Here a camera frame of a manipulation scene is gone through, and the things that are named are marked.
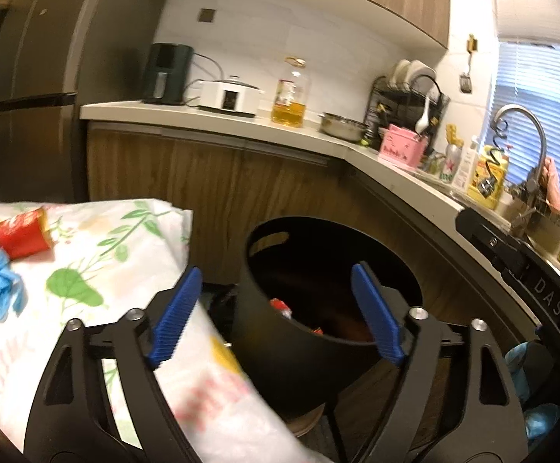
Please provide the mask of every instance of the window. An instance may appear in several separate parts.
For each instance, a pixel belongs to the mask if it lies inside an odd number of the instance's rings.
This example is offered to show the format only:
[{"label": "window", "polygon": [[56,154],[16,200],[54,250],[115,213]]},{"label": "window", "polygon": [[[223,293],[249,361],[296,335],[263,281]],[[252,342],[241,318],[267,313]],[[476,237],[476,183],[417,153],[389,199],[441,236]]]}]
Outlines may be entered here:
[{"label": "window", "polygon": [[[546,133],[548,156],[560,175],[560,46],[502,42],[492,114],[505,104],[525,106],[539,119]],[[539,159],[539,137],[524,115],[505,118],[510,151],[507,179],[515,184],[526,179]],[[486,140],[492,141],[492,129]]]}]

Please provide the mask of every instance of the metal screw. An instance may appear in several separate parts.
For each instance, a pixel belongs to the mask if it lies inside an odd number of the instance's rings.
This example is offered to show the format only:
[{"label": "metal screw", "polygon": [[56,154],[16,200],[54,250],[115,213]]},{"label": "metal screw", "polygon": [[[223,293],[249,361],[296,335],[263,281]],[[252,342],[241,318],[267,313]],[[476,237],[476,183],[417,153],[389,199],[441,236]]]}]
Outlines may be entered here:
[{"label": "metal screw", "polygon": [[127,313],[125,314],[125,318],[134,321],[140,320],[144,315],[145,312],[143,312],[140,308],[132,308],[131,310],[127,311]]},{"label": "metal screw", "polygon": [[426,318],[428,318],[428,312],[420,306],[414,306],[408,311],[408,314],[415,320],[426,320]]},{"label": "metal screw", "polygon": [[472,325],[473,329],[475,329],[476,331],[485,331],[488,329],[488,324],[486,324],[483,320],[481,320],[480,318],[476,318],[474,319],[470,325]]},{"label": "metal screw", "polygon": [[66,324],[66,329],[68,331],[76,331],[80,329],[82,325],[83,323],[80,320],[80,318],[72,318],[72,320],[68,320],[68,323]]}]

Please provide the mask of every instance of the blue gloved hand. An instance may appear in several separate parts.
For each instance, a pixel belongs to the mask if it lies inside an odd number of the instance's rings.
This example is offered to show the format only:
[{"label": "blue gloved hand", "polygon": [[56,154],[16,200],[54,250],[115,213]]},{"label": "blue gloved hand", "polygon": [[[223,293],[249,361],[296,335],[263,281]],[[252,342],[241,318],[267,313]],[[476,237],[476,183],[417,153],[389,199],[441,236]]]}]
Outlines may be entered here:
[{"label": "blue gloved hand", "polygon": [[9,269],[9,257],[0,248],[0,321],[7,318],[10,302],[14,298],[13,310],[17,315],[25,308],[27,302],[22,278]]}]

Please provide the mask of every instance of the refrigerator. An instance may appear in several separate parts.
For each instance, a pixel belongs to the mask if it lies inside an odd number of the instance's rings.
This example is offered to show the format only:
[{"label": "refrigerator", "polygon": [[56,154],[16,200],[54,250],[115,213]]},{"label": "refrigerator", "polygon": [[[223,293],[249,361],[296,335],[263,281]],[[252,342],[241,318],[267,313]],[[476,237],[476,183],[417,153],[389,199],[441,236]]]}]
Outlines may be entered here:
[{"label": "refrigerator", "polygon": [[81,105],[140,98],[165,0],[9,0],[0,19],[0,201],[81,202]]}]

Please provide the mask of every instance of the roller shade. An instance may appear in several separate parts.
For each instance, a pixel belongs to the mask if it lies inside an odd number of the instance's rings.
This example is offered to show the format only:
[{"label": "roller shade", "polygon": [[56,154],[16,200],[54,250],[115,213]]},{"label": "roller shade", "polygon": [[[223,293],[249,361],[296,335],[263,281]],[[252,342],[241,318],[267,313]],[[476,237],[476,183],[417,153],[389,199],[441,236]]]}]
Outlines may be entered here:
[{"label": "roller shade", "polygon": [[[560,46],[500,44],[491,116],[509,103],[521,104],[535,113],[546,133],[548,156],[555,159],[560,175]],[[509,122],[508,143],[514,146],[508,180],[517,184],[537,165],[539,137],[524,115],[512,113],[505,120]],[[492,141],[492,135],[489,130],[487,141]]]},{"label": "roller shade", "polygon": [[560,45],[560,0],[497,0],[501,41]]}]

